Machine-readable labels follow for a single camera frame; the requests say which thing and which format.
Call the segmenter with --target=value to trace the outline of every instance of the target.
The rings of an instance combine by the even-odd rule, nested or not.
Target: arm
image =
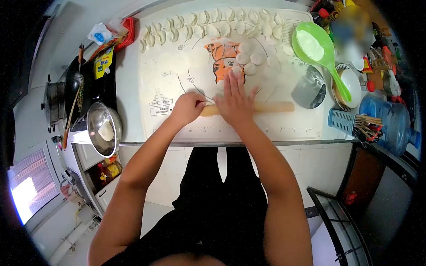
[[[268,195],[265,256],[271,265],[313,265],[311,237],[302,196],[286,159],[253,121],[257,87],[245,96],[241,74],[225,76],[224,97],[216,98],[223,118],[252,154]]]
[[[128,162],[90,244],[90,266],[103,264],[140,238],[148,187],[160,169],[170,142],[182,127],[199,116],[204,100],[204,96],[195,92],[182,95],[172,114]]]

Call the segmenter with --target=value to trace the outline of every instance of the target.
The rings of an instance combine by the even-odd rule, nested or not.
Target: person
[[[139,239],[145,196],[167,148],[205,106],[204,96],[195,92],[179,97],[171,115],[126,165],[90,245],[90,266],[313,265],[296,178],[253,120],[257,89],[247,97],[240,73],[224,76],[224,96],[214,100],[245,147],[226,148],[224,182],[218,148],[194,147],[174,210]]]

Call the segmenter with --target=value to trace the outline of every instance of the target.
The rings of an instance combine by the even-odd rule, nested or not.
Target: metal bowl
[[[104,140],[98,133],[99,128],[103,123],[109,120],[114,129],[114,138],[110,141]],[[121,142],[123,129],[121,120],[116,111],[106,107],[101,102],[92,104],[87,112],[87,131],[90,141],[99,155],[109,158],[117,151],[118,145]]]

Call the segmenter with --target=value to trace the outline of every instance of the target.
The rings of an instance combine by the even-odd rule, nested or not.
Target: hand
[[[221,116],[234,128],[253,121],[254,97],[258,86],[250,91],[247,97],[244,91],[242,73],[234,74],[232,69],[223,76],[224,97],[214,97]]]
[[[183,128],[193,122],[201,113],[206,105],[206,97],[195,92],[182,94],[176,101],[175,108],[170,115],[170,119]]]

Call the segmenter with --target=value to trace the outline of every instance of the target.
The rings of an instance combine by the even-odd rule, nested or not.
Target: green plastic scoop
[[[319,61],[311,59],[300,47],[296,33],[301,30],[306,31],[310,35],[312,35],[324,48],[324,56]],[[348,102],[352,101],[351,93],[349,92],[345,84],[343,84],[342,80],[339,77],[339,74],[336,71],[336,67],[334,66],[334,45],[325,30],[323,30],[315,23],[302,22],[297,25],[296,29],[294,30],[293,35],[291,36],[291,44],[293,46],[294,52],[302,61],[310,65],[319,64],[327,68],[330,74],[332,75],[334,81],[336,82],[337,89],[339,90],[339,93],[342,98]]]

